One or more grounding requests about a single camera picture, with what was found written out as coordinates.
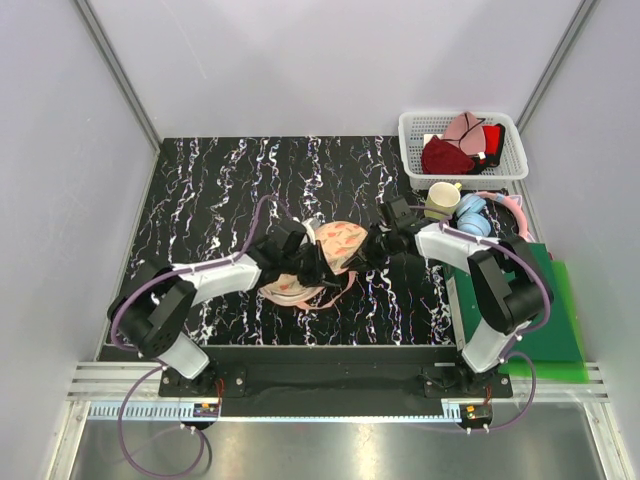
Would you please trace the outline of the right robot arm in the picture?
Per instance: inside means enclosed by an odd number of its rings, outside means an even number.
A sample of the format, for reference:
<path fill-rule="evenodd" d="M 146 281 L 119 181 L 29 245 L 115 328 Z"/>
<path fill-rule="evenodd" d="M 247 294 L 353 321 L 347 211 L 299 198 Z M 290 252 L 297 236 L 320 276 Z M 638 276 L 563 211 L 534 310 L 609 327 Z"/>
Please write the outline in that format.
<path fill-rule="evenodd" d="M 490 370 L 505 363 L 513 346 L 551 317 L 554 295 L 531 251 L 519 236 L 474 236 L 443 220 L 419 218 L 417 207 L 397 197 L 379 205 L 383 219 L 343 267 L 353 271 L 382 268 L 387 259 L 411 254 L 435 260 L 470 276 L 481 320 L 461 350 L 465 365 L 454 371 L 454 384 L 476 396 L 490 383 Z"/>

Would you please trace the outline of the pink floral mesh laundry bag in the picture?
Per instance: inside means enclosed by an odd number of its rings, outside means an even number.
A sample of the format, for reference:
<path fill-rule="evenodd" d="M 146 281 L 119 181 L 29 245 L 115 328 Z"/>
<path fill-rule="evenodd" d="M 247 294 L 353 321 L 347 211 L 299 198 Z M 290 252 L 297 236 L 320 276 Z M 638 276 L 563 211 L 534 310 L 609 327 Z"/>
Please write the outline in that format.
<path fill-rule="evenodd" d="M 343 264 L 356 253 L 366 237 L 366 230 L 348 221 L 333 221 L 320 225 L 306 220 L 303 225 L 313 240 L 319 240 L 332 272 L 337 276 L 338 292 L 323 304 L 313 303 L 327 287 L 303 286 L 295 275 L 282 274 L 275 282 L 261 287 L 258 292 L 271 303 L 282 307 L 297 307 L 301 310 L 323 310 L 331 308 L 355 283 L 356 272 Z"/>

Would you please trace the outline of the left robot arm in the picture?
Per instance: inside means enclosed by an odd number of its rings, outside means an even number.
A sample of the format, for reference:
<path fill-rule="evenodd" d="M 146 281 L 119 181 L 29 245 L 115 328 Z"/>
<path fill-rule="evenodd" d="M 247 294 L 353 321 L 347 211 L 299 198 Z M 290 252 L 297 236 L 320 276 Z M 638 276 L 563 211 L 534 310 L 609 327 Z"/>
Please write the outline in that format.
<path fill-rule="evenodd" d="M 111 305 L 114 335 L 122 335 L 146 359 L 181 375 L 196 396 L 215 386 L 209 357 L 183 331 L 191 308 L 234 292 L 258 290 L 279 306 L 311 309 L 327 288 L 345 291 L 347 258 L 361 242 L 346 224 L 315 227 L 287 221 L 240 252 L 212 262 L 152 267 Z"/>

